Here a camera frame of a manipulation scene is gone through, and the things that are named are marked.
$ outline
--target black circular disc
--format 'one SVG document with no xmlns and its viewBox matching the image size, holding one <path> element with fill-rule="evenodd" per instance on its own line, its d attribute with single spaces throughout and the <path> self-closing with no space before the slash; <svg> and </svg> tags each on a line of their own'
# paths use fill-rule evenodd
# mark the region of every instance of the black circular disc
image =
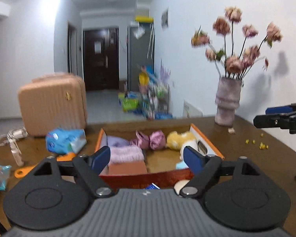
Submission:
<svg viewBox="0 0 296 237">
<path fill-rule="evenodd" d="M 12 225 L 47 231 L 64 227 L 83 216 L 89 198 L 80 186 L 45 176 L 35 180 L 16 185 L 6 195 L 3 209 Z"/>
<path fill-rule="evenodd" d="M 264 231 L 281 226 L 290 208 L 285 191 L 271 184 L 236 181 L 219 183 L 204 196 L 205 207 L 216 221 L 241 231 Z"/>
</svg>

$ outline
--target suitcase handle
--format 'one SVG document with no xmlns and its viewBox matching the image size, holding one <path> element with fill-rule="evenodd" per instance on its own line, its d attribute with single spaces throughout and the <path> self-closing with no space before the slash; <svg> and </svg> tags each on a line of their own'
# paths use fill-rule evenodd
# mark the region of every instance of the suitcase handle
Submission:
<svg viewBox="0 0 296 237">
<path fill-rule="evenodd" d="M 67 78 L 67 77 L 73 77 L 75 75 L 71 74 L 71 73 L 54 73 L 54 74 L 50 74 L 50 75 L 44 75 L 38 78 L 34 78 L 32 80 L 32 83 L 36 83 L 36 82 L 40 82 L 40 81 L 45 81 L 45 80 L 50 80 L 50 79 L 57 79 L 57 78 Z"/>
</svg>

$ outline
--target gray ribbed surface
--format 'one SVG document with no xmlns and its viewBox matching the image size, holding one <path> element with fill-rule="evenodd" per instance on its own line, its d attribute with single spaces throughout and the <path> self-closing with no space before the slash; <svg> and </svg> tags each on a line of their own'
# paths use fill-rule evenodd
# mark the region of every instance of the gray ribbed surface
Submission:
<svg viewBox="0 0 296 237">
<path fill-rule="evenodd" d="M 207 216 L 196 200 L 178 197 L 174 190 L 123 189 L 112 198 L 96 200 L 83 218 L 63 229 L 29 232 L 13 228 L 4 236 L 288 237 L 289 235 L 282 229 L 265 233 L 242 233 L 228 229 Z"/>
</svg>

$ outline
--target gray door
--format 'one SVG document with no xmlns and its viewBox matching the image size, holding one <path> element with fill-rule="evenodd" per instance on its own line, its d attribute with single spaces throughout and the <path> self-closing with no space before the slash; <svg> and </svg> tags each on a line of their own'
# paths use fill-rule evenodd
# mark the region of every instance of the gray door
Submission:
<svg viewBox="0 0 296 237">
<path fill-rule="evenodd" d="M 128 90 L 133 92 L 139 91 L 139 78 L 141 72 L 140 66 L 151 66 L 153 69 L 154 53 L 147 58 L 149 41 L 150 41 L 150 24 L 142 25 L 145 27 L 145 34 L 137 39 L 134 36 L 134 31 L 138 27 L 130 27 L 128 29 Z"/>
</svg>

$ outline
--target doorway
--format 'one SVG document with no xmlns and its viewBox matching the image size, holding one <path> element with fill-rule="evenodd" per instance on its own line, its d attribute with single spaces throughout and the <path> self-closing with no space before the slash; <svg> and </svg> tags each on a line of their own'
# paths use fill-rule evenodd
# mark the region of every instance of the doorway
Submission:
<svg viewBox="0 0 296 237">
<path fill-rule="evenodd" d="M 67 39 L 67 54 L 68 54 L 68 73 L 78 75 L 77 63 L 77 30 L 75 27 L 68 24 L 68 39 Z"/>
<path fill-rule="evenodd" d="M 84 31 L 83 40 L 83 70 L 86 90 L 118 90 L 118 28 Z"/>
</svg>

